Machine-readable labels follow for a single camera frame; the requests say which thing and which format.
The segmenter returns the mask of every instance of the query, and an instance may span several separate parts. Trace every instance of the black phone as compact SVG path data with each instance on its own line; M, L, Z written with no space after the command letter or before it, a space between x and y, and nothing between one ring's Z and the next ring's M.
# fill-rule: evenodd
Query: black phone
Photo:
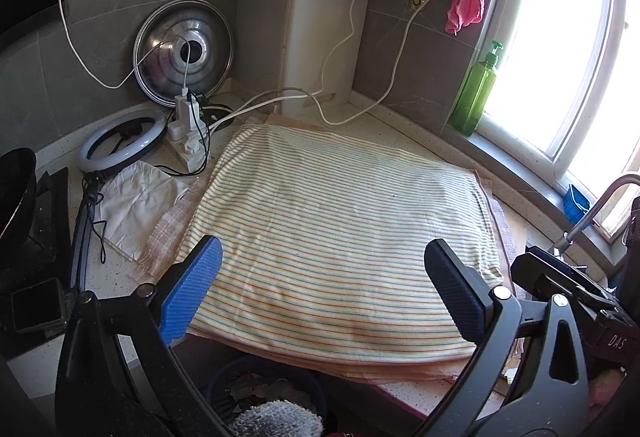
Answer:
M11 295L14 329L18 334L64 328L64 293L58 278L25 287Z

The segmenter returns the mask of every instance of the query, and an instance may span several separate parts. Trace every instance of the stainless steel lid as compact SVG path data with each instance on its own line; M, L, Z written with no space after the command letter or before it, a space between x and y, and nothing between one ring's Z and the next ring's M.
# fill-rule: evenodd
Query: stainless steel lid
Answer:
M189 60L185 40L191 45ZM151 49L165 41L138 65ZM234 40L229 23L204 0L174 0L164 4L146 19L133 47L138 84L147 96L165 106L175 106L174 98L182 91L187 62L187 86L194 93L209 97L225 81L233 58Z

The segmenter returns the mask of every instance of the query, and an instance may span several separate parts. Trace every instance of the gray tile wall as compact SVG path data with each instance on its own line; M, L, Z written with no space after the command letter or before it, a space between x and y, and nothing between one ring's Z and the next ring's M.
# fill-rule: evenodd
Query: gray tile wall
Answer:
M372 99L387 89L407 20L409 0L369 0L353 88ZM440 134L468 65L482 24L447 34L451 0L431 0L411 26L394 86L384 104Z
M107 84L132 68L132 47L144 20L169 0L66 0L69 33L85 64ZM234 25L238 0L207 0ZM108 90L85 73L57 21L0 52L0 154L40 149L101 117L143 102L132 76Z
M289 0L238 0L232 76L242 97L278 87L288 9Z
M278 87L288 9L289 0L238 0L233 77L243 95Z

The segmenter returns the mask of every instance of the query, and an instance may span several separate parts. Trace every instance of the faucet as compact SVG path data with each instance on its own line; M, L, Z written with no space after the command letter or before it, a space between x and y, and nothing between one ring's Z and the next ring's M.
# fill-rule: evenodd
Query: faucet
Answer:
M572 227L571 231L564 233L561 239L559 239L554 245L552 245L548 253L559 256L562 255L569 247L574 243L574 238L580 233L587 225L593 220L593 218L600 212L607 201L611 198L611 195L625 184L637 184L640 186L640 173L627 172L622 174L616 180L614 180L607 190L602 194L602 197L587 211L580 221Z

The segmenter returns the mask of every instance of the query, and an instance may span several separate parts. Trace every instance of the window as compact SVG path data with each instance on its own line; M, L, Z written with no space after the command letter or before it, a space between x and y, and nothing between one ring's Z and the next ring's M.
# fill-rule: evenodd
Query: window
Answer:
M489 31L505 51L478 131L593 204L622 172L640 169L640 0L513 1ZM609 240L637 193L622 188L596 218Z

